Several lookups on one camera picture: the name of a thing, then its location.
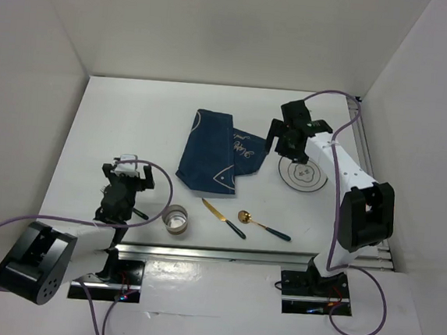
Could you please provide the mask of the white round plate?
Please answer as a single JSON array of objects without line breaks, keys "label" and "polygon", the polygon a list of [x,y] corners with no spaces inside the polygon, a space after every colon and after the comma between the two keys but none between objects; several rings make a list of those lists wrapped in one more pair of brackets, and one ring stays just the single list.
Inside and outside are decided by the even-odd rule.
[{"label": "white round plate", "polygon": [[287,186],[303,193],[319,191],[328,182],[325,172],[311,159],[304,165],[281,157],[278,161],[278,174]]}]

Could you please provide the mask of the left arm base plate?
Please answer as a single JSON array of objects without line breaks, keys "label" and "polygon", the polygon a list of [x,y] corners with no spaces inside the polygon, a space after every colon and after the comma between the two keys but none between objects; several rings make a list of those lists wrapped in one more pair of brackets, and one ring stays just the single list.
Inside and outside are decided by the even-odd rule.
[{"label": "left arm base plate", "polygon": [[108,279],[103,280],[91,273],[83,276],[81,280],[93,301],[113,302],[118,299],[121,303],[138,304],[144,270],[144,261],[119,260],[116,271]]}]

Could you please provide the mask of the metal cup with cream band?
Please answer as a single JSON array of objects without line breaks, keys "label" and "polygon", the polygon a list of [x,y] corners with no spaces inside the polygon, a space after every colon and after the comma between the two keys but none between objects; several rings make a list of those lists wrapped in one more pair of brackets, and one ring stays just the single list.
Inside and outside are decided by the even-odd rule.
[{"label": "metal cup with cream band", "polygon": [[187,210],[180,205],[170,205],[161,215],[168,233],[180,235],[185,233],[188,227],[189,216]]}]

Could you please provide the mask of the navy blue cloth placemat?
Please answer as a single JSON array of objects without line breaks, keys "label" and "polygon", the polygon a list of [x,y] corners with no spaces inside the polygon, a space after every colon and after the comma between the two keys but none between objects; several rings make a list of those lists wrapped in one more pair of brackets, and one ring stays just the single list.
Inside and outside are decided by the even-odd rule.
[{"label": "navy blue cloth placemat", "polygon": [[233,126],[231,115],[198,109],[176,176],[193,191],[234,195],[236,178],[255,174],[266,140]]}]

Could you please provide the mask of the aluminium front rail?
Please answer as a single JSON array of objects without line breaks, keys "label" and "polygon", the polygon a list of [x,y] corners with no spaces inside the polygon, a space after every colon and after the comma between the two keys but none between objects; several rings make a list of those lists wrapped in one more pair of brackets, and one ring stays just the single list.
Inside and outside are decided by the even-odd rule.
[{"label": "aluminium front rail", "polygon": [[149,245],[149,244],[119,244],[119,251],[122,253],[130,253],[135,255],[148,256],[165,256],[165,257],[183,257],[194,259],[219,259],[237,262],[258,262],[273,264],[306,265],[310,259],[310,254],[300,254],[292,252],[273,252],[273,251],[256,251],[256,250],[229,250],[220,248],[185,248],[170,247],[166,245]]}]

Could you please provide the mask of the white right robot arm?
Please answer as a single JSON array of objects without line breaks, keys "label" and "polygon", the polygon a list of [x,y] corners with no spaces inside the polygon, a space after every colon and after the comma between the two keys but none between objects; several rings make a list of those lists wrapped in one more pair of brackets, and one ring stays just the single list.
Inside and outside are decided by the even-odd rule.
[{"label": "white right robot arm", "polygon": [[335,223],[329,248],[307,264],[300,286],[327,294],[361,248],[375,246],[393,232],[395,191],[366,174],[335,139],[323,120],[313,120],[304,101],[287,102],[273,119],[265,142],[296,164],[313,160],[335,185]]}]

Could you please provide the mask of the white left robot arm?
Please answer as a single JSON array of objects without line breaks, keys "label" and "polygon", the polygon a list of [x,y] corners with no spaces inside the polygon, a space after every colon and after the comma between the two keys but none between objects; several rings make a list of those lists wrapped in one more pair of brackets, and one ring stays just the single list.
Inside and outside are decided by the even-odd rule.
[{"label": "white left robot arm", "polygon": [[115,279],[116,246],[133,217],[137,193],[154,189],[155,182],[151,166],[139,165],[135,155],[120,155],[102,170],[108,185],[92,224],[29,223],[0,262],[0,289],[43,305],[63,283],[88,273],[102,282]]}]

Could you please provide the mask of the aluminium right side rail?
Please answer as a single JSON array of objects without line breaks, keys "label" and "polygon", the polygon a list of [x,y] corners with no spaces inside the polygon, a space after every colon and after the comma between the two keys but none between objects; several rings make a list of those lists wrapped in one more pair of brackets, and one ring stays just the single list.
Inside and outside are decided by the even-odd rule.
[{"label": "aluminium right side rail", "polygon": [[375,179],[343,152],[337,156],[339,195],[327,261],[328,270],[336,272],[351,264],[362,249],[393,235],[395,202],[390,183]]}]

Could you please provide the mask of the aluminium rail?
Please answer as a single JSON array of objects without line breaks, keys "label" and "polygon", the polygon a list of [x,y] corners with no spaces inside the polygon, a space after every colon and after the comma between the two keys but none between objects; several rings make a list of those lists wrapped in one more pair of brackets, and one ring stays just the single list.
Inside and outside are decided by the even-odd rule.
[{"label": "aluminium rail", "polygon": [[362,249],[393,235],[395,202],[390,183],[375,179],[343,152],[337,156],[339,195],[327,261],[328,270],[336,272],[351,264]]},{"label": "aluminium rail", "polygon": [[219,259],[237,262],[258,262],[273,264],[306,265],[310,259],[310,254],[300,254],[292,252],[273,252],[273,251],[256,251],[256,250],[229,250],[220,248],[185,248],[170,247],[166,245],[149,245],[149,244],[119,244],[119,251],[122,253],[130,253],[135,255],[148,256],[165,256],[165,257],[183,257],[194,259]]}]

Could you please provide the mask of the gold knife green handle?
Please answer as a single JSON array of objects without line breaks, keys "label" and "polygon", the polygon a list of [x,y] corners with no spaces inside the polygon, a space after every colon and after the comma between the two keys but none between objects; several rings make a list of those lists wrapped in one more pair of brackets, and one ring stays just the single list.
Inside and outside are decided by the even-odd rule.
[{"label": "gold knife green handle", "polygon": [[220,220],[221,222],[227,224],[229,228],[231,228],[233,232],[236,233],[241,239],[246,240],[247,238],[246,234],[242,232],[242,230],[238,226],[234,225],[229,219],[224,217],[216,208],[213,207],[212,204],[210,204],[204,198],[202,198],[202,203],[209,210],[209,212],[213,214],[213,216],[218,218],[218,220]]}]

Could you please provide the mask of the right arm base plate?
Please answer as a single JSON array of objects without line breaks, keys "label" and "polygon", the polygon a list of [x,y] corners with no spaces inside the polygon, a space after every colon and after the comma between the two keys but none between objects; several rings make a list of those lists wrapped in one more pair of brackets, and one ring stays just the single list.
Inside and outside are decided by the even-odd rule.
[{"label": "right arm base plate", "polygon": [[344,273],[329,283],[312,285],[305,272],[283,270],[274,287],[281,292],[284,314],[351,316],[348,278]]}]

